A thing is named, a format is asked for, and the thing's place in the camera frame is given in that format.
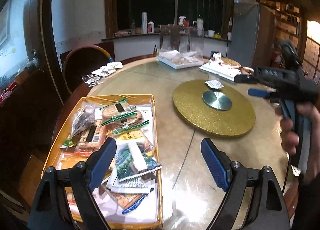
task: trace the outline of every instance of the yellow box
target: yellow box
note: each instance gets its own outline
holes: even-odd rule
[[[153,130],[155,134],[155,158],[159,161],[159,152],[158,152],[158,143],[157,143],[157,132],[156,132],[156,112],[155,112],[155,100],[153,95],[106,95],[106,96],[94,96],[94,97],[83,97],[75,105],[68,118],[64,122],[61,130],[59,131],[56,139],[54,140],[47,160],[44,164],[42,175],[45,169],[49,166],[56,167],[59,158],[61,156],[62,149],[61,145],[68,137],[72,124],[72,116],[75,114],[77,109],[82,106],[82,102],[91,102],[98,103],[102,105],[108,105],[120,101],[121,99],[126,98],[128,104],[130,105],[145,105],[151,104],[152,106],[152,115],[153,115]],[[162,204],[162,183],[161,183],[161,172],[160,170],[156,171],[157,183],[158,183],[158,219],[154,223],[138,223],[138,224],[129,224],[129,223],[117,223],[117,222],[107,222],[109,226],[113,229],[152,229],[162,227],[163,223],[163,204]],[[72,217],[82,222],[82,218],[79,215],[72,215]]]

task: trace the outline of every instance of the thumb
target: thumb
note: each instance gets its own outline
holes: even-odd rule
[[[297,104],[297,110],[302,116],[308,117],[312,124],[320,124],[320,113],[312,103]]]

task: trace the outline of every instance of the round table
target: round table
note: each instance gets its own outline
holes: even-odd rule
[[[173,92],[181,83],[195,79],[216,79],[243,94],[255,110],[253,128],[241,137],[219,137],[185,121],[175,110]],[[124,65],[89,92],[88,96],[153,94],[163,165],[163,229],[206,229],[223,199],[225,193],[215,184],[201,155],[203,138],[211,138],[220,151],[246,167],[261,169],[269,165],[282,188],[288,158],[281,149],[280,118],[274,115],[274,109],[267,101],[247,94],[250,87],[252,85],[222,80],[199,67],[175,70],[156,58],[149,58]],[[247,188],[234,228],[242,225],[250,195],[251,190]]]

